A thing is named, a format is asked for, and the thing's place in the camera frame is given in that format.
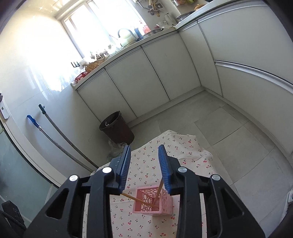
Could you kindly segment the pink perforated utensil basket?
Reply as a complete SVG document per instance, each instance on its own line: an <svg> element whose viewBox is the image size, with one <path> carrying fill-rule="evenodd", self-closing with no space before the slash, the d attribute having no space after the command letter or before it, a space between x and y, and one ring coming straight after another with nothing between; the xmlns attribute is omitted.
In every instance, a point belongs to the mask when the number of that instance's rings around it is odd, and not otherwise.
<svg viewBox="0 0 293 238"><path fill-rule="evenodd" d="M150 216L166 216L173 212L172 197L162 188L158 198L156 198L158 186L139 187L136 189L136 198L142 200L135 201L133 205L133 213L150 215Z"/></svg>

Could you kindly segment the woven basket on counter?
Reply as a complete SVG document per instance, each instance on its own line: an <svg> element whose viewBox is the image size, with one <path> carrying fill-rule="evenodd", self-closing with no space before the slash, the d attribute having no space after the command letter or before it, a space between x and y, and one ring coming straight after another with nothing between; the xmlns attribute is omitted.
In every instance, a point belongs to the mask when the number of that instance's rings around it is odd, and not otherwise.
<svg viewBox="0 0 293 238"><path fill-rule="evenodd" d="M97 68L99 65L101 65L101 64L104 63L104 62L105 62L105 59L99 59L99 60L96 60L96 61L90 63L89 65L87 65L87 66L85 67L85 71L88 72L88 73L90 73L90 72L92 72L95 68Z"/></svg>

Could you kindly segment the light wooden chopstick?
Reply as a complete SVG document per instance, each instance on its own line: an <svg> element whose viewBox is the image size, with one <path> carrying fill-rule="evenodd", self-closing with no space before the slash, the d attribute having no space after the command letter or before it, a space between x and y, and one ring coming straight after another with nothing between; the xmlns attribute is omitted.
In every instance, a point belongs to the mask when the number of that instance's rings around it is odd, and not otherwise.
<svg viewBox="0 0 293 238"><path fill-rule="evenodd" d="M161 181L160 181L160 184L159 184L159 186L158 186L158 189L157 189L157 192L156 192L155 198L154 198L154 200L153 200L153 204L156 203L156 201L157 201L157 199L158 199L158 197L159 197L159 195L160 195L160 192L161 192L161 190L162 190L162 187L163 187L163 179L161 179Z"/></svg>

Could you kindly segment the white power strip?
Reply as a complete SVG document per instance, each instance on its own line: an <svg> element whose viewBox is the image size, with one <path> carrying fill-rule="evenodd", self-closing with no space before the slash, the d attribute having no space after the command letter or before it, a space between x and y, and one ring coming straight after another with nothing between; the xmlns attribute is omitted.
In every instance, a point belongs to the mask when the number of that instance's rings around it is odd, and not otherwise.
<svg viewBox="0 0 293 238"><path fill-rule="evenodd" d="M289 205L292 204L292 201L293 201L293 197L292 197L292 195L293 195L293 191L292 191L292 189L291 189L291 190L288 192L287 197L286 197L285 206L284 206L284 211L283 211L283 213L282 213L282 218L285 217L285 215L286 215L287 212L288 212L288 207L289 207Z"/></svg>

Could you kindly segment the white kitchen cabinets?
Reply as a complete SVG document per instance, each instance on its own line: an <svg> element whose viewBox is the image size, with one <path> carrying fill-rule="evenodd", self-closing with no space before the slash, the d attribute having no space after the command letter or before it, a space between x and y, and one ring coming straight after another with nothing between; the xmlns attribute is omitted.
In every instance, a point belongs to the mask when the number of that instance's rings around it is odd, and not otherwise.
<svg viewBox="0 0 293 238"><path fill-rule="evenodd" d="M98 120L136 125L207 90L292 158L292 6L212 1L175 27L115 54L74 89Z"/></svg>

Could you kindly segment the dark brown trash bin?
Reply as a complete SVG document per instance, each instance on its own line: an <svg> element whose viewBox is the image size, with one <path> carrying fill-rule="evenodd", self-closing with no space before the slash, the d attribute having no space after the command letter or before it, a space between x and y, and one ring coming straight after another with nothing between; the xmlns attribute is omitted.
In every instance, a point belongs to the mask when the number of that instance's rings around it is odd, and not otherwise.
<svg viewBox="0 0 293 238"><path fill-rule="evenodd" d="M116 144L126 143L130 145L135 138L120 111L116 111L104 119L99 129Z"/></svg>

